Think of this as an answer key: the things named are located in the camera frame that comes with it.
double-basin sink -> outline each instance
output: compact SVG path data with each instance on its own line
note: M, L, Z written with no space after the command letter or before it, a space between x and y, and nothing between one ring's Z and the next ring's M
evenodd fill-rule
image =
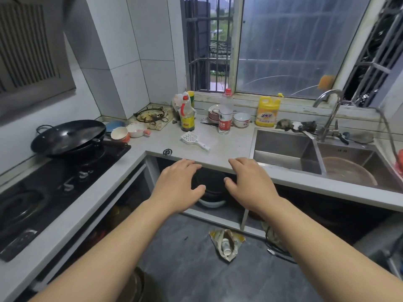
M250 158L255 159L260 165L276 165L295 172L334 179L328 173L333 170L326 170L324 158L327 157L341 158L344 162L347 160L358 164L376 180L376 185L371 182L360 185L403 193L402 181L375 145L361 145L355 142L345 145L340 140L332 138L326 138L325 142L317 142L299 133L258 128L254 131ZM350 177L343 176L344 174L340 174L336 178L341 178L339 181L356 184L355 173L350 172Z

floor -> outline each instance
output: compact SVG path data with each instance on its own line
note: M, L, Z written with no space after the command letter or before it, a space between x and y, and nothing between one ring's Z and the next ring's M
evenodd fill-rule
M250 237L227 263L211 242L219 227L172 216L158 231L139 266L151 274L170 302L320 302L300 268L270 256Z

faucet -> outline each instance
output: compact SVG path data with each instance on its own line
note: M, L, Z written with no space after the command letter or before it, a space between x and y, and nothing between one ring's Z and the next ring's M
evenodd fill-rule
M332 113L330 114L330 117L329 117L328 121L326 122L325 126L318 131L318 136L316 138L316 140L318 142L325 142L326 136L329 136L329 135L338 136L339 135L338 120L336 120L334 130L330 130L330 125L332 124L333 120L335 119L336 113L339 110L341 103L343 102L343 92L341 90L326 91L325 93L323 93L321 96L318 97L318 99L314 102L313 107L317 108L322 101L326 100L332 94L337 95L337 101L336 101L335 106L333 107Z

black glass cooktop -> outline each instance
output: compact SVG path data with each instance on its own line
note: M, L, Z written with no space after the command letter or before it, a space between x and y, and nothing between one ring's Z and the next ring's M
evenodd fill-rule
M0 194L0 259L17 256L128 150L97 147L90 157L53 159Z

frosted glass window pane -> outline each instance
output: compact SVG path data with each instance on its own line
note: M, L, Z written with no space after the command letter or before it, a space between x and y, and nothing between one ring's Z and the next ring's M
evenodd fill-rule
M245 0L237 92L316 99L337 76L369 0Z

